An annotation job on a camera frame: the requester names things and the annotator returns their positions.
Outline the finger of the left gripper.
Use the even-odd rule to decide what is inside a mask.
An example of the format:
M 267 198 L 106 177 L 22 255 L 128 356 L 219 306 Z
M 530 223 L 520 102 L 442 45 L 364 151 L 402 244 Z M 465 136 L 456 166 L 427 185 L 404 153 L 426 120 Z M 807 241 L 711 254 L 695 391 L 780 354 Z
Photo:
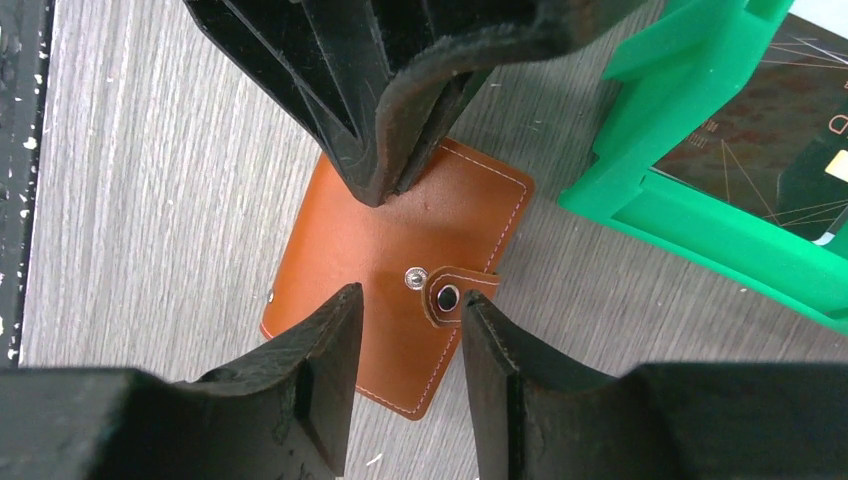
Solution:
M 497 67 L 574 53 L 638 1 L 373 1 L 388 83 L 376 106 L 373 199 L 411 189 Z
M 376 110 L 388 67 L 367 1 L 188 1 L 202 33 L 318 142 L 354 198 L 391 190 Z

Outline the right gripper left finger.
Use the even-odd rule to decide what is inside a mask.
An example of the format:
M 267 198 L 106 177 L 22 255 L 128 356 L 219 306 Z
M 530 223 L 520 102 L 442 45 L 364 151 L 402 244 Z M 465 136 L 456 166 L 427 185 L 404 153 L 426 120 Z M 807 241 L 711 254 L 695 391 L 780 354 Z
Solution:
M 336 479 L 345 471 L 363 289 L 193 382 L 136 368 L 1 373 L 5 479 Z

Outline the brown leather card holder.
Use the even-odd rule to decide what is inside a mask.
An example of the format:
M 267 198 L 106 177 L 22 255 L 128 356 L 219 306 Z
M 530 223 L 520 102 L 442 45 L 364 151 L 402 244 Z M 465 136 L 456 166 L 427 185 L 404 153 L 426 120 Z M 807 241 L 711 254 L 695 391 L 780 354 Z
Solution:
M 498 263 L 534 190 L 525 172 L 447 139 L 409 191 L 371 208 L 321 156 L 261 332 L 273 338 L 342 286 L 360 284 L 357 391 L 407 419 L 421 419 L 459 345 L 463 296 L 495 294 Z

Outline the green plastic card bin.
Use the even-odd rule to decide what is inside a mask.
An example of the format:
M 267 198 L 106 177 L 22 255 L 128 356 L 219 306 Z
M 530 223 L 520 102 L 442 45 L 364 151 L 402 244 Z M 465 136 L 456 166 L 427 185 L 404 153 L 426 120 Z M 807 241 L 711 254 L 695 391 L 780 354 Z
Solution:
M 621 43 L 578 215 L 847 330 L 847 5 L 670 1 Z

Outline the stack of credit cards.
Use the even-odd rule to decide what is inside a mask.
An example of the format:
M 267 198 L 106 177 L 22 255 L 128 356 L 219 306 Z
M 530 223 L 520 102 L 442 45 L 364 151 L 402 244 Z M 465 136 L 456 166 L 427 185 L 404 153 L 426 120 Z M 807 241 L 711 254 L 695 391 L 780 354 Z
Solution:
M 847 221 L 847 39 L 788 15 L 752 77 L 654 170 L 820 246 Z

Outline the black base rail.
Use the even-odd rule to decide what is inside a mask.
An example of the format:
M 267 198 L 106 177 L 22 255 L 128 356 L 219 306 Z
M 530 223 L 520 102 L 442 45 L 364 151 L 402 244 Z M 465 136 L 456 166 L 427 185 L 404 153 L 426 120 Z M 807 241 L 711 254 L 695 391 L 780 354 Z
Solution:
M 1 367 L 19 364 L 55 3 L 1 2 Z

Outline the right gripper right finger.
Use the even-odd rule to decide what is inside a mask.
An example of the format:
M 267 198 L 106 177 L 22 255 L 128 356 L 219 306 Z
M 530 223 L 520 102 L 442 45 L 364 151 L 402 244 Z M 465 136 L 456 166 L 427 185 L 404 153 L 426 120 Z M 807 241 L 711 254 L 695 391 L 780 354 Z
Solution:
M 466 294 L 462 343 L 484 479 L 843 479 L 843 363 L 597 371 Z

